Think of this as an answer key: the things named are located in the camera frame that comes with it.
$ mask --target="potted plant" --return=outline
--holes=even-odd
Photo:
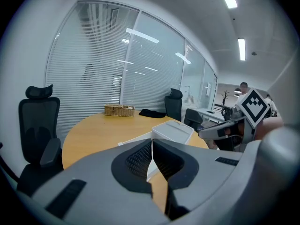
[[[225,100],[227,99],[229,92],[227,92],[227,90],[225,90],[224,93],[225,93],[225,96],[222,94],[222,97],[223,97],[223,102],[222,102],[223,106],[225,106]]]

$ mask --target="chair headrest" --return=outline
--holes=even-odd
[[[172,99],[182,99],[182,92],[177,90],[177,89],[171,88],[170,98],[172,98]]]
[[[42,99],[47,98],[52,95],[52,87],[53,84],[51,84],[49,87],[45,88],[37,88],[34,86],[30,86],[26,89],[25,95],[29,99]]]

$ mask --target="black cloth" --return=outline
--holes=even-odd
[[[149,109],[142,109],[139,115],[151,118],[163,118],[165,117],[165,112],[156,112]]]

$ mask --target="desk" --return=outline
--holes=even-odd
[[[79,159],[99,151],[117,147],[137,136],[151,132],[151,128],[169,120],[169,117],[149,118],[138,115],[134,117],[104,116],[95,114],[77,123],[68,133],[63,149],[62,163],[64,168],[71,166]],[[205,141],[196,132],[192,134],[189,145],[208,148]],[[153,201],[164,212],[167,195],[167,182],[159,172],[150,179]]]
[[[205,108],[198,108],[198,109],[194,109],[194,110],[199,112],[202,116],[208,117],[213,122],[224,122],[225,121],[222,114],[220,114],[218,112],[209,113],[209,112],[207,112],[207,111],[209,111],[209,109],[205,109]]]

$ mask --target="white desk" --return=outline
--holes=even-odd
[[[222,114],[215,112],[215,113],[209,113],[207,111],[209,111],[208,109],[205,108],[198,108],[198,109],[194,109],[195,111],[199,112],[203,117],[207,117],[209,120],[213,121],[213,122],[224,122],[224,118],[222,116]]]

